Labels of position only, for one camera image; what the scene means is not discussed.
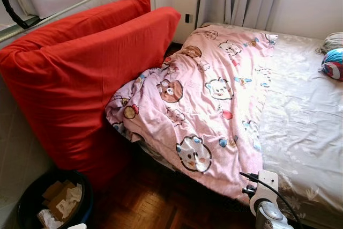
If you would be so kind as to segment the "pink cartoon blanket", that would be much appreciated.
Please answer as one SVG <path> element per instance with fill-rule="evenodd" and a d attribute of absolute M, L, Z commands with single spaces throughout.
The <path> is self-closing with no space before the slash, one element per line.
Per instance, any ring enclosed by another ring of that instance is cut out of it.
<path fill-rule="evenodd" d="M 247 204 L 263 165 L 258 129 L 277 34 L 204 25 L 181 50 L 115 92 L 106 118 L 204 187 Z"/>

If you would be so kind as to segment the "red white blue striped bolster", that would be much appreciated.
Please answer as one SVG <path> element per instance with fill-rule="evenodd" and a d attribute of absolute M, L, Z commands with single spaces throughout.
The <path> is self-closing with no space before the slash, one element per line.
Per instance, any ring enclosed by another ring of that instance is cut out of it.
<path fill-rule="evenodd" d="M 329 50 L 324 55 L 319 71 L 331 79 L 341 81 L 343 72 L 343 48 Z"/>

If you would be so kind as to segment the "brown cardboard scraps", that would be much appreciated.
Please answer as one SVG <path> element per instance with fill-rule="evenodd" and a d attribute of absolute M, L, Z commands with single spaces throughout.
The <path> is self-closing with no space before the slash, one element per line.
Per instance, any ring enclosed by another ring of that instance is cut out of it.
<path fill-rule="evenodd" d="M 52 214 L 58 219 L 59 221 L 62 222 L 67 222 L 69 218 L 76 212 L 78 209 L 80 202 L 76 205 L 75 209 L 71 212 L 71 214 L 66 218 L 62 219 L 61 213 L 56 209 L 56 204 L 59 202 L 59 198 L 64 197 L 64 190 L 66 187 L 75 187 L 76 184 L 69 180 L 64 180 L 64 182 L 61 181 L 56 181 L 54 184 L 52 184 L 45 192 L 43 193 L 42 197 L 44 197 L 45 202 L 44 205 L 48 207 L 48 209 L 52 212 Z"/>

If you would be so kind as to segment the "grey beige plump pillow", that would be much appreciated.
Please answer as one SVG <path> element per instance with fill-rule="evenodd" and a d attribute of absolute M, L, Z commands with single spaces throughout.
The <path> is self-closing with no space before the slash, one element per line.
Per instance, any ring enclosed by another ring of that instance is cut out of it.
<path fill-rule="evenodd" d="M 331 50 L 343 47 L 343 32 L 335 32 L 328 35 L 319 48 L 319 52 L 326 54 Z"/>

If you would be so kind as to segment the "small white box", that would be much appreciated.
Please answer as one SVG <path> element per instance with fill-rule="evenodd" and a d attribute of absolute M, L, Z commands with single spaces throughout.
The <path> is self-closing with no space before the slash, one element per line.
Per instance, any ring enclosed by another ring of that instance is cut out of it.
<path fill-rule="evenodd" d="M 59 229 L 64 225 L 62 221 L 56 219 L 49 209 L 42 209 L 36 215 L 41 222 L 42 229 Z"/>

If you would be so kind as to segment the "crumpled white tissue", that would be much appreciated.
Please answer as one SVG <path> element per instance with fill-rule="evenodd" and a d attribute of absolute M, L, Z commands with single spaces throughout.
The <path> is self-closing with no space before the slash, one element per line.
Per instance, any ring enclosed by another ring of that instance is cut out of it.
<path fill-rule="evenodd" d="M 83 186 L 81 184 L 66 187 L 64 197 L 59 198 L 59 202 L 56 204 L 56 209 L 62 215 L 62 219 L 66 219 L 71 214 L 82 197 Z"/>

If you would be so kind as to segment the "bed with beige floral sheet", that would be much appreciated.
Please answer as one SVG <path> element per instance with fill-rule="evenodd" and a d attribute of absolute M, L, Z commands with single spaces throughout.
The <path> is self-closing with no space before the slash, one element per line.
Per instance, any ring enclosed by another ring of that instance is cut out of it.
<path fill-rule="evenodd" d="M 320 71 L 322 40 L 278 34 L 265 66 L 266 102 L 256 119 L 231 116 L 238 137 L 257 136 L 265 170 L 279 177 L 280 203 L 306 226 L 343 229 L 343 101 L 341 84 Z"/>

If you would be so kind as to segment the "black round waste bin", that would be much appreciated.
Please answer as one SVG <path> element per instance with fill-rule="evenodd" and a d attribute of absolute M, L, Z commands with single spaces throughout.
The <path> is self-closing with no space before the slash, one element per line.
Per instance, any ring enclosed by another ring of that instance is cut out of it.
<path fill-rule="evenodd" d="M 92 184 L 89 182 L 88 178 L 79 173 L 79 171 L 54 169 L 46 172 L 32 182 L 24 191 L 24 194 L 22 194 L 19 204 L 17 205 L 16 216 L 16 221 L 18 222 L 20 229 L 41 229 L 42 225 L 39 222 L 37 214 L 45 207 L 42 204 L 44 200 L 42 194 L 55 182 L 64 182 L 65 180 L 69 180 L 75 184 L 81 184 L 84 187 L 84 196 L 76 208 L 75 215 L 69 218 L 63 227 L 66 228 L 67 226 L 89 223 L 95 200 Z"/>

